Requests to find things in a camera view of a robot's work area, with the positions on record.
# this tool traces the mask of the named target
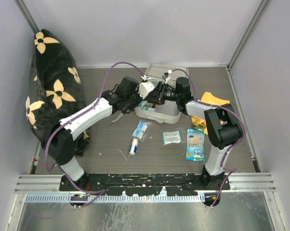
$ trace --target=floral pillow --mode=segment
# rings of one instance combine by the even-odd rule
[[[26,117],[34,135],[42,140],[50,118],[60,120],[85,107],[76,62],[66,46],[43,29],[35,35],[35,56],[26,100]],[[76,140],[76,154],[89,143],[88,131]]]

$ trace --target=container lid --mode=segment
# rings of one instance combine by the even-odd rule
[[[162,64],[152,64],[149,66],[145,72],[145,75],[149,78],[151,78],[152,81],[162,81],[162,75],[167,72],[168,70],[173,70],[175,68],[180,68],[185,70],[187,73],[189,73],[189,70],[186,67],[181,66],[169,66],[169,65],[162,65]],[[186,74],[184,74],[182,71],[175,71],[172,74],[170,74],[171,80],[169,82],[170,85],[175,86],[176,85],[176,79],[179,77],[187,77]]]

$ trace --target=yellow bag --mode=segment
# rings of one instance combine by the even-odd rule
[[[202,95],[201,101],[204,103],[210,103],[210,104],[212,103],[216,105],[224,105],[226,103],[230,103],[229,100],[219,99],[207,91]],[[200,119],[196,116],[192,116],[192,124],[195,129],[202,131],[204,134],[208,135],[207,125],[204,119]]]

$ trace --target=flower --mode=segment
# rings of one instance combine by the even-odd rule
[[[45,52],[45,44],[48,43],[59,43],[59,41],[51,37],[44,37],[44,34],[42,32],[36,33],[35,45],[37,46],[40,54],[43,54]]]
[[[54,83],[54,91],[47,90],[47,97],[54,95],[53,97],[53,103],[56,106],[56,109],[60,108],[63,104],[63,100],[70,101],[70,102],[76,102],[75,98],[72,97],[69,93],[64,91],[63,84],[58,79]]]
[[[83,139],[87,139],[87,138],[89,138],[89,135],[87,134],[86,131],[84,131],[84,137],[83,137]]]
[[[77,73],[77,70],[76,70],[75,67],[73,67],[73,68],[68,67],[68,71],[72,75],[74,75],[74,79],[76,80],[77,83],[81,83],[81,79],[79,78],[78,73]]]
[[[36,119],[35,119],[35,114],[33,113],[33,111],[39,109],[44,103],[45,102],[43,102],[43,101],[37,101],[37,102],[30,104],[29,96],[26,99],[26,103],[25,103],[26,117],[29,120],[30,124],[33,125],[35,129],[37,129],[37,127],[35,126]]]

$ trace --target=gray floor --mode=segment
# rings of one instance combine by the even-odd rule
[[[87,104],[96,99],[106,72],[107,69],[79,69]],[[189,72],[194,80],[198,98],[205,91],[209,91],[216,97],[230,100],[238,113],[225,68],[189,68]],[[112,89],[125,76],[140,80],[139,73],[134,68],[116,68],[107,80],[105,89]],[[201,173],[204,162],[185,160],[186,143],[163,146],[161,130],[183,128],[186,132],[191,128],[190,116],[181,115],[180,120],[174,125],[152,121],[149,133],[151,139],[140,142],[138,152],[132,158],[128,157],[127,152],[131,145],[132,133],[140,118],[131,113],[110,125],[116,117],[117,114],[112,115],[91,127],[90,145],[83,157],[77,157],[87,173]],[[206,137],[204,143],[206,160],[210,148],[210,141]],[[237,168],[237,172],[255,172],[246,141],[234,148],[226,167]],[[44,158],[40,158],[36,173],[46,173]],[[53,173],[59,173],[58,169],[54,169]]]
[[[262,192],[223,193],[214,209],[199,202],[26,203],[18,231],[273,231]]]

